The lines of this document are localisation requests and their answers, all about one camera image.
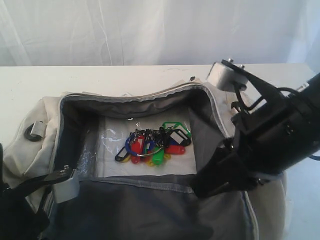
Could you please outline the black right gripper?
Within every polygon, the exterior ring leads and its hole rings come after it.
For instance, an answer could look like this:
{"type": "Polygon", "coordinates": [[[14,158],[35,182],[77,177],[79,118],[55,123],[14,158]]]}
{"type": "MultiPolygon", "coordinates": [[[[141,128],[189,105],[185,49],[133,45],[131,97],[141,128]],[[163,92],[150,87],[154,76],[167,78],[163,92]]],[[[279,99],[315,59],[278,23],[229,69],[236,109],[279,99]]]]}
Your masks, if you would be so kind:
{"type": "Polygon", "coordinates": [[[270,181],[320,149],[320,76],[302,90],[275,87],[261,79],[253,85],[260,98],[251,106],[234,82],[240,113],[233,117],[235,135],[224,139],[193,178],[193,192],[208,198],[247,191],[270,181]]]}

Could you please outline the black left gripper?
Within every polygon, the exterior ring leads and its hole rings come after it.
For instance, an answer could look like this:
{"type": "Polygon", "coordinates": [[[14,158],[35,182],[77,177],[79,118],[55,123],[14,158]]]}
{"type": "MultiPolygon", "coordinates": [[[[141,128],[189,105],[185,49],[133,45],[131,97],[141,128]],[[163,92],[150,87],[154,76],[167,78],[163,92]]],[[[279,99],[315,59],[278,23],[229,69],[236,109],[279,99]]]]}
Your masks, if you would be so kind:
{"type": "Polygon", "coordinates": [[[2,240],[37,240],[50,225],[44,210],[45,201],[52,186],[68,180],[72,170],[68,165],[52,173],[37,176],[11,188],[0,181],[0,238],[2,240]],[[44,187],[44,195],[37,211],[34,211],[26,197],[44,187]]]}

